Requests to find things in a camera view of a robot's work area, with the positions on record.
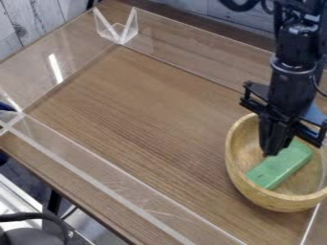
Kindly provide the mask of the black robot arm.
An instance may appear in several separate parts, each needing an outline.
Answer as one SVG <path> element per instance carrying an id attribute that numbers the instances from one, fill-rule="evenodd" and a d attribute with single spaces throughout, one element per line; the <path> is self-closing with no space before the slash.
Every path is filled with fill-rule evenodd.
<path id="1" fill-rule="evenodd" d="M 248 81 L 240 104 L 258 117 L 258 145 L 276 155 L 300 138 L 320 147 L 327 135 L 327 114 L 314 96 L 327 56 L 327 0 L 220 0 L 232 11 L 261 6 L 273 16 L 276 52 L 266 85 Z"/>

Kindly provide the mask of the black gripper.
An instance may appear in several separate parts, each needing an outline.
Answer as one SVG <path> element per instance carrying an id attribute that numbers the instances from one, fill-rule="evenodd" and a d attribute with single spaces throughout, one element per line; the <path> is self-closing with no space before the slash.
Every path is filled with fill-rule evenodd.
<path id="1" fill-rule="evenodd" d="M 327 135 L 327 114 L 313 98 L 322 72 L 322 60 L 290 66 L 270 59 L 268 85 L 246 81 L 240 104 L 258 117 L 258 145 L 265 156 L 276 156 L 298 137 L 321 147 Z"/>

